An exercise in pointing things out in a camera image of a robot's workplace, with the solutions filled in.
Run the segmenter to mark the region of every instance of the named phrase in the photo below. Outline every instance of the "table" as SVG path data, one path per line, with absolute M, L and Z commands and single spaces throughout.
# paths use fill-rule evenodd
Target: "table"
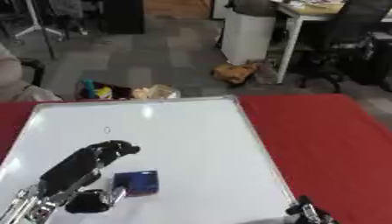
M 309 195 L 340 223 L 390 223 L 392 134 L 354 101 L 306 94 L 239 102 L 296 197 Z M 36 104 L 0 103 L 0 161 Z
M 284 82 L 287 68 L 290 64 L 291 56 L 294 52 L 302 24 L 306 21 L 327 21 L 338 13 L 343 4 L 327 4 L 324 7 L 316 7 L 306 4 L 304 8 L 296 8 L 287 3 L 280 3 L 278 10 L 293 19 L 293 26 L 290 28 L 290 36 L 284 49 L 283 58 L 277 72 L 277 83 Z M 382 22 L 392 22 L 392 12 L 389 13 Z

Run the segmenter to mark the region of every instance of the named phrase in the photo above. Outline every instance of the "red tablecloth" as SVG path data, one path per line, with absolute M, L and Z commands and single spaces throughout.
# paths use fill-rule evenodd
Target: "red tablecloth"
M 240 102 L 296 196 L 310 196 L 340 223 L 392 221 L 392 135 L 355 102 L 336 94 Z M 0 159 L 33 107 L 0 104 Z

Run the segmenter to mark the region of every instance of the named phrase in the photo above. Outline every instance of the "robotic arm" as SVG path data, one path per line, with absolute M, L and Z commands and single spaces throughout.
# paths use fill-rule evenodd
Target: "robotic arm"
M 79 190 L 99 179 L 102 168 L 118 158 L 137 154 L 139 151 L 140 147 L 124 141 L 97 143 L 77 150 L 42 175 L 36 185 L 20 190 L 0 216 L 0 224 L 18 224 L 22 219 L 45 224 L 55 209 L 63 206 L 72 213 L 98 213 L 108 210 L 124 196 L 124 188 L 116 188 L 113 192 Z M 96 203 L 81 205 L 86 197 L 88 201 L 96 200 Z

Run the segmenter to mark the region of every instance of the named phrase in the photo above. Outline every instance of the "floor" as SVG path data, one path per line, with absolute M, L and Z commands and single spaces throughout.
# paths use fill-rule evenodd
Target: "floor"
M 149 15 L 174 18 L 208 18 L 205 0 L 148 0 L 144 8 Z
M 25 45 L 8 43 L 19 56 L 41 59 L 47 72 L 44 88 L 65 99 L 73 99 L 83 78 L 131 88 L 166 84 L 179 89 L 184 97 L 228 94 L 323 94 L 331 87 L 322 80 L 310 88 L 296 86 L 298 78 L 289 74 L 283 85 L 260 85 L 251 80 L 245 86 L 229 88 L 213 79 L 210 71 L 225 62 L 214 48 L 220 22 L 172 17 L 148 17 L 144 35 L 102 36 L 74 34 L 70 41 L 55 42 L 57 60 L 50 60 L 42 38 L 32 34 Z M 392 94 L 378 87 L 363 87 L 346 80 L 344 94 L 356 100 L 370 115 L 392 129 Z

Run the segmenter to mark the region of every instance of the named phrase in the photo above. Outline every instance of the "blue sponge eraser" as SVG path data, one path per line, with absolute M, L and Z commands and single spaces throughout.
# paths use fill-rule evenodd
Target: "blue sponge eraser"
M 159 191 L 157 171 L 136 171 L 116 173 L 113 189 L 123 186 L 127 189 L 128 197 L 144 196 Z

